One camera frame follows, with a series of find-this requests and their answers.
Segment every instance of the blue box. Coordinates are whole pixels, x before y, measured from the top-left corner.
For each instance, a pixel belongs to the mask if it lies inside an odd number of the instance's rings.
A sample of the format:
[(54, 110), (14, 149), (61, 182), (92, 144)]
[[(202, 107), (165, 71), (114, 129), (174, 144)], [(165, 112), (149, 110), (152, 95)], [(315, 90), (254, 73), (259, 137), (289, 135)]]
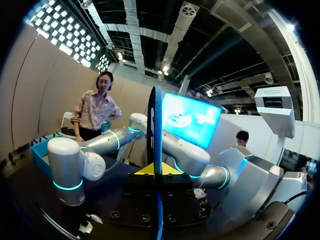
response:
[(33, 162), (34, 164), (40, 168), (40, 170), (51, 180), (53, 179), (51, 168), (49, 163), (44, 160), (44, 157), (48, 155), (48, 142), (50, 139), (45, 140), (43, 142), (39, 142), (38, 144), (31, 147)]

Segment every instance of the woman's hair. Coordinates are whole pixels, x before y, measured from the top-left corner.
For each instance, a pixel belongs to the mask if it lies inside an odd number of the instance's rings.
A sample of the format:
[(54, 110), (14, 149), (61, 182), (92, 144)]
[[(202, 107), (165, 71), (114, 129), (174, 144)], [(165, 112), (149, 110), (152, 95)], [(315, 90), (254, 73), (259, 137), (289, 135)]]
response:
[(98, 81), (99, 81), (99, 79), (100, 79), (102, 76), (104, 76), (104, 75), (108, 75), (109, 78), (110, 78), (110, 80), (111, 80), (111, 82), (112, 82), (112, 83), (114, 82), (114, 76), (112, 75), (112, 73), (109, 72), (109, 71), (103, 71), (103, 72), (101, 72), (101, 73), (99, 74), (98, 78), (96, 79), (95, 86), (96, 86), (97, 89), (98, 89)]

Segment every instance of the man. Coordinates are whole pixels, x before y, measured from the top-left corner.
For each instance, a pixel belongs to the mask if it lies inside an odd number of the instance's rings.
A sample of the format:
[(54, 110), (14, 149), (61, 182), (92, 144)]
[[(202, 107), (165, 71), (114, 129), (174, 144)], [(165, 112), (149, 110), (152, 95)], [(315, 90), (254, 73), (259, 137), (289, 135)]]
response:
[(240, 131), (236, 134), (236, 141), (238, 146), (247, 147), (247, 142), (249, 139), (249, 133), (247, 131)]

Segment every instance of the woman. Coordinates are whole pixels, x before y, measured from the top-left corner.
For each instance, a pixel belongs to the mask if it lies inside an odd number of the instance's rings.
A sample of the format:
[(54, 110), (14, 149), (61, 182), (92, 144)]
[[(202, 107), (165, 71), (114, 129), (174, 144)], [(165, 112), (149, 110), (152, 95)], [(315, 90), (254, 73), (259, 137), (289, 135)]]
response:
[(89, 90), (83, 94), (75, 107), (71, 122), (74, 124), (75, 140), (83, 142), (101, 134), (101, 126), (106, 120), (120, 119), (121, 110), (107, 94), (114, 77), (111, 72), (104, 71), (96, 79), (97, 90)]

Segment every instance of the cable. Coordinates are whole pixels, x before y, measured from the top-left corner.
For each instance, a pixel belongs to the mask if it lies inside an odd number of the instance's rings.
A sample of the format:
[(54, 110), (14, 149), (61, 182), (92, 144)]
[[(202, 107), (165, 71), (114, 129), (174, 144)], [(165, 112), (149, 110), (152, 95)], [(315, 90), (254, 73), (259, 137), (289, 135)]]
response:
[(285, 205), (287, 205), (288, 203), (290, 203), (292, 200), (296, 199), (297, 197), (300, 197), (302, 195), (307, 195), (308, 194), (308, 191), (302, 191), (292, 197), (290, 197), (287, 201), (284, 202)]

